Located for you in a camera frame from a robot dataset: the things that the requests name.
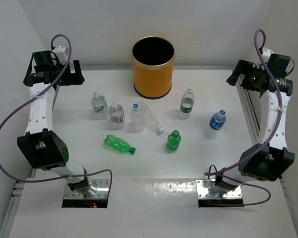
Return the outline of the clear bottle light-blue label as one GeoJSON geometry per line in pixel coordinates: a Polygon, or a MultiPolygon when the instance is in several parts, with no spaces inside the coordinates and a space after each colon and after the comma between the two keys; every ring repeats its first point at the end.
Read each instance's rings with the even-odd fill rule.
{"type": "Polygon", "coordinates": [[[98,120],[108,119],[108,106],[103,95],[93,92],[91,104],[98,120]]]}

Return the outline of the clear bottle blue label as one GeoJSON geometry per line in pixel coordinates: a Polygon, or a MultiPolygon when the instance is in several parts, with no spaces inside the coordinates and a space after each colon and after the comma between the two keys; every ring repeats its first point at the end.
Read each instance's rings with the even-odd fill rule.
{"type": "Polygon", "coordinates": [[[226,122],[225,110],[220,110],[212,115],[209,125],[205,130],[205,135],[208,139],[214,139],[226,122]]]}

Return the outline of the clear bottle green label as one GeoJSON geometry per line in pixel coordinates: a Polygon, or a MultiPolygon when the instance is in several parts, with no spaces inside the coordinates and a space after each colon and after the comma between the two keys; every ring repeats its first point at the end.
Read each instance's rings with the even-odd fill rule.
{"type": "Polygon", "coordinates": [[[180,118],[189,118],[195,102],[194,89],[188,87],[186,92],[183,94],[180,103],[180,118]]]}

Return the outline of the clear bottle red-white label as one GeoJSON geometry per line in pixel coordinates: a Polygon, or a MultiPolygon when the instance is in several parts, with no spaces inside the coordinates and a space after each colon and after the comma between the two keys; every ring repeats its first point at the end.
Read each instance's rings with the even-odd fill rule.
{"type": "Polygon", "coordinates": [[[109,107],[108,114],[114,129],[123,129],[125,125],[125,114],[123,107],[118,103],[112,103],[109,107]]]}

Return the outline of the clear bottle blue cap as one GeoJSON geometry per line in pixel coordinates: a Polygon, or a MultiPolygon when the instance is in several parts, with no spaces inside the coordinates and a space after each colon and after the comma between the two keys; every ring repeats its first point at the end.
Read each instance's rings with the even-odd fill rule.
{"type": "Polygon", "coordinates": [[[138,103],[133,104],[131,117],[136,131],[143,131],[146,127],[144,112],[138,103]]]}

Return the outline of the small green bottle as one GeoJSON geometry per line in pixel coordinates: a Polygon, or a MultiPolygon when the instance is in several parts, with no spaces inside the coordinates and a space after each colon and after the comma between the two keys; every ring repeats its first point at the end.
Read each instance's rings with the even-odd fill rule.
{"type": "Polygon", "coordinates": [[[180,133],[179,131],[174,130],[171,134],[168,135],[166,146],[169,150],[175,151],[178,149],[180,142],[181,142],[180,133]]]}

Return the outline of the clear bottle white cap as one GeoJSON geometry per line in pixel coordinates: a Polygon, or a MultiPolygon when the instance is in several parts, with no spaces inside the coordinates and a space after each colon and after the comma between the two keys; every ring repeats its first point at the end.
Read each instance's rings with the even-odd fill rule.
{"type": "Polygon", "coordinates": [[[161,125],[159,118],[144,102],[139,101],[138,104],[144,112],[147,129],[161,135],[164,132],[164,127],[161,125]]]}

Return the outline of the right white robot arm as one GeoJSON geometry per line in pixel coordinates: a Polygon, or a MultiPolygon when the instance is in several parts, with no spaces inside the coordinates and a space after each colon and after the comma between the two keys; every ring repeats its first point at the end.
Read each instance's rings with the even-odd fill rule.
{"type": "Polygon", "coordinates": [[[286,143],[286,116],[288,103],[293,92],[293,82],[286,79],[286,68],[292,60],[289,56],[279,55],[262,49],[262,58],[270,78],[261,61],[255,63],[239,60],[227,83],[234,86],[241,75],[241,87],[260,93],[261,123],[255,145],[244,151],[237,168],[216,176],[212,186],[216,191],[234,191],[240,183],[252,180],[276,181],[294,162],[294,153],[288,151],[286,143]]]}

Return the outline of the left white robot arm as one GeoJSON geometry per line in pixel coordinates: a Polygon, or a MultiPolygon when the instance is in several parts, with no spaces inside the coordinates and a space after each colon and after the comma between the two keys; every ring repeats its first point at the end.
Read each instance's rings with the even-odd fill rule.
{"type": "Polygon", "coordinates": [[[53,129],[52,112],[57,87],[84,82],[77,60],[74,61],[74,73],[66,65],[68,56],[66,46],[32,54],[30,61],[36,64],[28,67],[23,83],[34,101],[30,104],[25,134],[18,137],[17,145],[32,168],[64,176],[71,191],[92,198],[97,193],[97,184],[86,176],[85,168],[69,160],[65,142],[53,129]]]}

